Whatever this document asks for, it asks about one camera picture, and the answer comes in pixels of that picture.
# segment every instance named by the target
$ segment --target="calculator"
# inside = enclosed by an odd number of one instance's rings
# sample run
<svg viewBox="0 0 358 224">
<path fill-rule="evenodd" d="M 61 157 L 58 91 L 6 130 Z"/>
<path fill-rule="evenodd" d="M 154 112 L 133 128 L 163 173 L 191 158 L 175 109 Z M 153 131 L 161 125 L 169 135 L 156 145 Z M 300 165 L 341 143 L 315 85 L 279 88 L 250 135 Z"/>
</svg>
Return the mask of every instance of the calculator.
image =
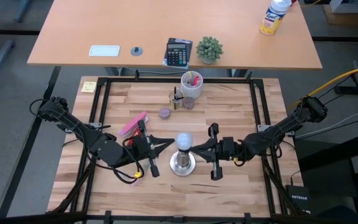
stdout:
<svg viewBox="0 0 358 224">
<path fill-rule="evenodd" d="M 187 66 L 186 44 L 167 44 L 167 65 Z"/>
</svg>

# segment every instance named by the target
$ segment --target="metal bulb base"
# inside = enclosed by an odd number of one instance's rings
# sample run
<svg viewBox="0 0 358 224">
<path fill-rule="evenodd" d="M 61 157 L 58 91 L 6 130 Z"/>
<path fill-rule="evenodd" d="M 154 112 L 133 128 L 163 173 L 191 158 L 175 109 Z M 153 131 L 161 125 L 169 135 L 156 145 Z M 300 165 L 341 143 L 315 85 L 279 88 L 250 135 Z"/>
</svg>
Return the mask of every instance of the metal bulb base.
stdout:
<svg viewBox="0 0 358 224">
<path fill-rule="evenodd" d="M 171 169 L 174 174 L 179 176 L 190 175 L 196 167 L 196 159 L 190 152 L 183 155 L 186 159 L 181 159 L 179 153 L 178 151 L 172 155 L 171 161 L 169 162 Z"/>
</svg>

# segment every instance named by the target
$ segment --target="succulent plant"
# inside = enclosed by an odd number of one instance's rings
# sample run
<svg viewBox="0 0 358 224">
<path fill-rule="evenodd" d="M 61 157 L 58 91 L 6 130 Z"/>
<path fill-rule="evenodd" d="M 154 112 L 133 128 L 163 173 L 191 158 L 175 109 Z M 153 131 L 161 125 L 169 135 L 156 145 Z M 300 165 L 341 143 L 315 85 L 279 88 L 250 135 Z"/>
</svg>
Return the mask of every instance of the succulent plant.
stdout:
<svg viewBox="0 0 358 224">
<path fill-rule="evenodd" d="M 212 64 L 221 58 L 221 54 L 223 54 L 222 47 L 223 45 L 219 44 L 216 38 L 203 37 L 203 40 L 197 46 L 197 57 L 204 63 Z"/>
</svg>

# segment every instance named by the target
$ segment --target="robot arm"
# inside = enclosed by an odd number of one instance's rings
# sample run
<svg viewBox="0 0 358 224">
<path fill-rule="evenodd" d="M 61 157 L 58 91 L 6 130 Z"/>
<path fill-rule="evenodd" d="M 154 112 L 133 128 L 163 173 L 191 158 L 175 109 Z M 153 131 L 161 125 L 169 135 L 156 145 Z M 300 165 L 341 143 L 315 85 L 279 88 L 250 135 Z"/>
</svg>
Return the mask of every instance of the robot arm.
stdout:
<svg viewBox="0 0 358 224">
<path fill-rule="evenodd" d="M 159 139 L 148 136 L 144 121 L 139 121 L 140 135 L 134 136 L 131 147 L 122 147 L 117 138 L 108 133 L 102 133 L 93 126 L 82 123 L 68 112 L 67 101 L 64 98 L 52 97 L 39 109 L 38 115 L 50 122 L 59 122 L 62 131 L 70 129 L 84 147 L 98 160 L 104 161 L 109 167 L 118 168 L 131 164 L 135 160 L 150 159 L 150 168 L 154 177 L 159 176 L 154 159 L 171 145 L 174 139 Z"/>
<path fill-rule="evenodd" d="M 213 123 L 208 129 L 210 139 L 199 146 L 191 147 L 190 151 L 201 156 L 206 162 L 213 163 L 211 179 L 223 178 L 219 160 L 249 161 L 254 156 L 262 156 L 272 143 L 280 144 L 285 133 L 296 131 L 305 122 L 321 122 L 327 116 L 327 108 L 316 97 L 305 97 L 296 110 L 288 117 L 265 131 L 252 133 L 244 140 L 234 141 L 233 137 L 223 137 L 218 142 L 219 126 Z"/>
</svg>

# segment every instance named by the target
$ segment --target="wooden desk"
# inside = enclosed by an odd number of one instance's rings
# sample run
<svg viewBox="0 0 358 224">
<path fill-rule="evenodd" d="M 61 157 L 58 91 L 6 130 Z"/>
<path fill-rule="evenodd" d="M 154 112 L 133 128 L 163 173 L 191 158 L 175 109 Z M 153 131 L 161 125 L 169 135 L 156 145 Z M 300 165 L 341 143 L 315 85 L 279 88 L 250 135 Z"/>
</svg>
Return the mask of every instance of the wooden desk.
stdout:
<svg viewBox="0 0 358 224">
<path fill-rule="evenodd" d="M 321 68 L 296 2 L 273 36 L 259 26 L 270 0 L 54 0 L 28 60 L 34 65 L 162 67 L 169 37 L 193 41 L 193 68 Z M 205 35 L 223 44 L 214 65 L 195 47 Z M 90 57 L 92 45 L 120 45 L 118 57 Z M 131 48 L 142 47 L 139 57 Z"/>
<path fill-rule="evenodd" d="M 97 77 L 83 77 L 80 89 L 83 82 L 96 80 Z M 272 123 L 276 123 L 287 116 L 280 84 L 278 79 L 264 79 L 264 83 L 270 118 Z M 194 145 L 201 144 L 209 138 L 207 128 L 213 122 L 219 124 L 219 139 L 224 136 L 244 139 L 247 134 L 256 132 L 248 84 L 205 83 L 195 107 L 192 110 L 173 111 L 168 120 L 161 120 L 158 111 L 161 107 L 168 106 L 168 93 L 174 85 L 180 86 L 179 83 L 153 83 L 151 86 L 149 83 L 113 82 L 111 85 L 104 122 L 104 125 L 110 124 L 111 128 L 104 132 L 118 134 L 127 122 L 143 110 L 149 117 L 146 123 L 148 134 L 158 138 L 175 138 L 180 131 L 191 131 Z M 93 93 L 78 90 L 73 114 L 83 122 L 89 120 L 93 96 Z M 66 141 L 74 138 L 73 135 L 68 135 Z M 290 138 L 286 138 L 286 141 L 292 143 Z M 290 183 L 290 176 L 299 170 L 299 166 L 292 147 L 286 143 L 281 147 L 283 156 L 278 161 L 285 185 Z M 160 177 L 153 178 L 148 171 L 134 185 L 123 184 L 110 170 L 96 168 L 88 214 L 104 215 L 105 210 L 111 210 L 114 215 L 243 217 L 244 212 L 249 212 L 253 217 L 269 216 L 259 157 L 246 162 L 243 167 L 222 161 L 224 177 L 212 181 L 212 165 L 198 156 L 196 168 L 191 175 L 176 176 L 169 166 L 170 158 L 176 151 L 175 146 L 171 145 L 157 159 Z M 74 186 L 81 152 L 82 143 L 78 141 L 63 148 L 49 210 L 55 208 Z M 135 171 L 135 165 L 129 164 L 120 170 L 131 174 Z M 294 175 L 294 181 L 302 185 L 299 173 Z M 272 186 L 276 211 L 279 212 L 277 192 Z M 80 203 L 83 201 L 84 191 L 83 187 Z"/>
</svg>

